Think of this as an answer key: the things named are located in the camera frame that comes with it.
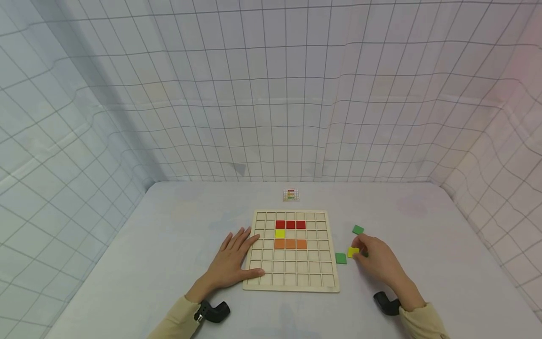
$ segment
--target black mount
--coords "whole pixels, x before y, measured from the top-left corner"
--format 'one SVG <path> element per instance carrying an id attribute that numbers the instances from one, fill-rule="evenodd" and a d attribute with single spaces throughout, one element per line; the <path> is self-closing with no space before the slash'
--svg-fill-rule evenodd
<path id="1" fill-rule="evenodd" d="M 388 299 L 388 296 L 386 295 L 386 292 L 384 291 L 376 293 L 373 296 L 373 299 L 375 300 L 378 308 L 380 308 L 380 311 L 382 311 L 383 314 L 387 316 L 399 315 L 399 306 L 401 306 L 401 302 L 399 301 L 399 299 L 390 301 Z"/>
<path id="2" fill-rule="evenodd" d="M 194 314 L 194 320 L 199 322 L 198 319 L 202 316 L 211 323 L 219 323 L 226 319 L 229 314 L 230 307 L 226 302 L 221 302 L 217 307 L 213 308 L 207 300 L 204 300 L 201 302 L 199 310 Z"/>

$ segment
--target yellow tile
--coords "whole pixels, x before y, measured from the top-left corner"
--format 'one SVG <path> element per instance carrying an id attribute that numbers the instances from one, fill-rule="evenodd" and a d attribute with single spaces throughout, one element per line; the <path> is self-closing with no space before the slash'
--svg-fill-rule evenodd
<path id="1" fill-rule="evenodd" d="M 349 247 L 348 248 L 348 257 L 351 258 L 354 253 L 359 253 L 359 248 L 355 248 L 355 247 Z"/>
<path id="2" fill-rule="evenodd" d="M 275 230 L 275 238 L 277 239 L 284 239 L 285 237 L 285 232 L 283 229 L 276 229 Z"/>

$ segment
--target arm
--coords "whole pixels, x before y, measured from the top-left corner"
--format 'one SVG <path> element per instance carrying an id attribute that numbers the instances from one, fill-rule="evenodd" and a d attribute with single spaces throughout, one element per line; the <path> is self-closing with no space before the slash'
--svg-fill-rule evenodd
<path id="1" fill-rule="evenodd" d="M 230 232 L 207 272 L 196 280 L 192 288 L 173 305 L 166 317 L 149 334 L 147 339 L 188 339 L 199 327 L 194 314 L 199 304 L 213 291 L 237 284 L 245 279 L 265 274 L 261 268 L 244 271 L 241 263 L 248 248 L 260 237 L 248 239 L 250 227 L 242 227 L 235 236 Z"/>
<path id="2" fill-rule="evenodd" d="M 358 235 L 352 247 L 360 248 L 354 259 L 370 275 L 389 286 L 399 298 L 401 321 L 413 339 L 448 339 L 442 320 L 431 304 L 423 299 L 416 284 L 404 272 L 390 247 L 378 238 Z"/>

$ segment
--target left hand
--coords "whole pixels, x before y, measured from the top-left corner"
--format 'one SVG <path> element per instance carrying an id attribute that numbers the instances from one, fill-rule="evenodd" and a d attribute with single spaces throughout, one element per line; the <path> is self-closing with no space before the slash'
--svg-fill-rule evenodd
<path id="1" fill-rule="evenodd" d="M 230 287 L 246 279 L 260 277 L 265 274 L 261 268 L 242 270 L 241 263 L 248 252 L 248 248 L 260 238 L 257 234 L 248 239 L 250 227 L 245 231 L 243 227 L 233 236 L 230 232 L 220 246 L 214 260 L 192 286 L 185 298 L 194 303 L 200 303 L 205 297 L 216 289 Z"/>

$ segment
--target green tile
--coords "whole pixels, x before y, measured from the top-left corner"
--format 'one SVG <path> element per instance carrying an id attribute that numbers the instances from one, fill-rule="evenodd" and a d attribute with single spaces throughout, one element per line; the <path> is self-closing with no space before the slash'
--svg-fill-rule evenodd
<path id="1" fill-rule="evenodd" d="M 335 261 L 337 262 L 337 264 L 346 264 L 346 254 L 335 253 Z"/>
<path id="2" fill-rule="evenodd" d="M 361 234 L 363 233 L 364 230 L 365 228 L 359 227 L 358 225 L 354 225 L 354 229 L 352 230 L 352 232 L 356 234 Z"/>

